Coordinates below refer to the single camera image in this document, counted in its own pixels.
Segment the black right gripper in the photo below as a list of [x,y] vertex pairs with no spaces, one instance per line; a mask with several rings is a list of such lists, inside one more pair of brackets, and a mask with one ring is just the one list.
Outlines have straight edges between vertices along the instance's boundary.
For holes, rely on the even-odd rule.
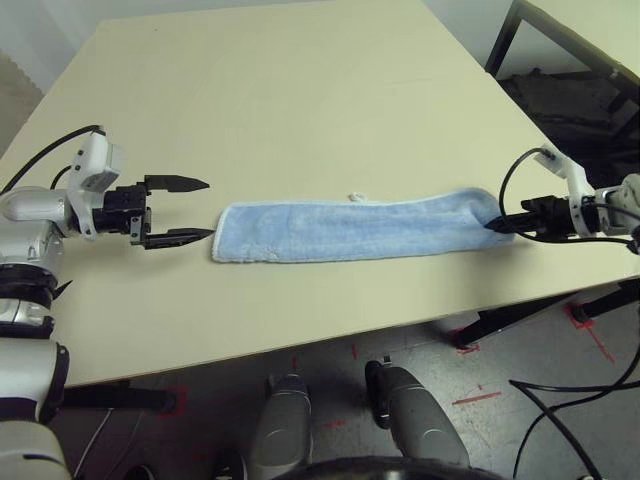
[[569,200],[556,196],[522,201],[527,213],[498,216],[487,228],[500,234],[534,232],[544,238],[569,238],[575,235]]

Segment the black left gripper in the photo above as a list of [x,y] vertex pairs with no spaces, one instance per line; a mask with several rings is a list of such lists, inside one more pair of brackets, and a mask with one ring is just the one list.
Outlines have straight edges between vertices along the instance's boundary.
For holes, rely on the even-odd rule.
[[214,230],[183,228],[170,229],[162,234],[149,234],[151,208],[146,203],[152,190],[186,193],[208,188],[208,183],[196,178],[146,175],[145,183],[117,187],[104,194],[102,207],[93,210],[96,232],[126,235],[132,245],[144,246],[147,240],[148,249],[174,248],[203,240],[213,235]]

